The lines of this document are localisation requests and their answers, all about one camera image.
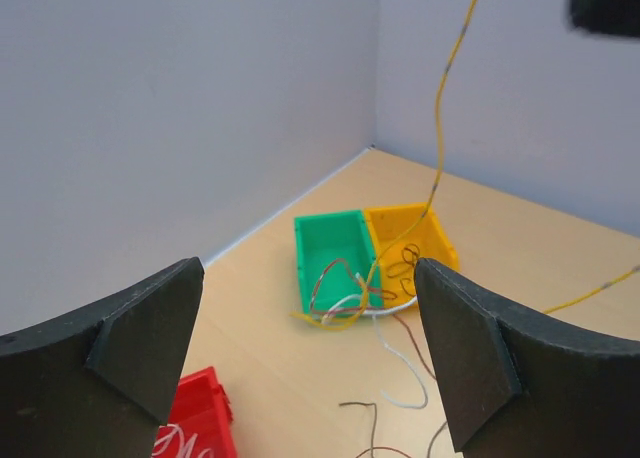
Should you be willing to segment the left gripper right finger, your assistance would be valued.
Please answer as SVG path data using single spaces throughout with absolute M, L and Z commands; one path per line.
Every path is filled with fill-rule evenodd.
M 635 457 L 639 345 L 489 291 L 433 259 L 414 282 L 454 449 Z

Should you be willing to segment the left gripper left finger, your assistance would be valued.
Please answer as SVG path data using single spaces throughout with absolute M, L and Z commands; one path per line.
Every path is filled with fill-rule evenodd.
M 199 258 L 1 338 L 4 457 L 148 457 L 203 290 Z

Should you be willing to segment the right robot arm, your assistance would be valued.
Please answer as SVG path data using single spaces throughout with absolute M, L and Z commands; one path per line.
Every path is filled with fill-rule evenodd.
M 588 33 L 639 38 L 639 0 L 567 0 L 566 16 Z

